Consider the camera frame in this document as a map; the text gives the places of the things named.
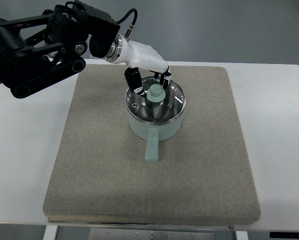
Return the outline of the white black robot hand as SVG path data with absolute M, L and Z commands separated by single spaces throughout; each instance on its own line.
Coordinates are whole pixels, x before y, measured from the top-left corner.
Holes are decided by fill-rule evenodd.
M 128 68 L 124 72 L 127 85 L 133 93 L 145 98 L 147 93 L 142 84 L 139 69 L 154 73 L 154 78 L 159 80 L 163 90 L 168 88 L 172 73 L 168 63 L 151 46 L 132 40 L 127 40 L 118 34 L 105 60 L 112 64 L 126 64 Z

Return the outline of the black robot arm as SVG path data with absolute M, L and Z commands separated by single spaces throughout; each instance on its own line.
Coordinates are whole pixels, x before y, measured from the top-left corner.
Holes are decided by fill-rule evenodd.
M 42 15 L 0 18 L 0 84 L 23 99 L 81 72 L 89 51 L 112 56 L 121 21 L 79 0 Z

